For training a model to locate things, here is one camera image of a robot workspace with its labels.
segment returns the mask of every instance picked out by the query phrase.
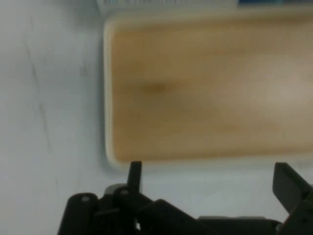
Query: white table surface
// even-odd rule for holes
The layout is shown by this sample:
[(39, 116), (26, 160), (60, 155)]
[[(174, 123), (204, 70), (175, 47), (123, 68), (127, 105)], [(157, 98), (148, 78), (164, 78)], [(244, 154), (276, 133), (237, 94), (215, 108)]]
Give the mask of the white table surface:
[[(70, 196), (126, 180), (105, 161), (102, 32), (95, 0), (1, 1), (1, 235), (54, 235)], [(287, 216), (273, 167), (143, 173), (147, 196), (195, 217)]]

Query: wooden cutting board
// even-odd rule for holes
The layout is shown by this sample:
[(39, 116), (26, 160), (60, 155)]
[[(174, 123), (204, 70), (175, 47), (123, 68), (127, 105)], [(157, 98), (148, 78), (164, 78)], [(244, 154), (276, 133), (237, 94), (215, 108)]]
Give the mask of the wooden cutting board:
[(110, 21), (109, 158), (313, 151), (312, 8), (238, 12)]

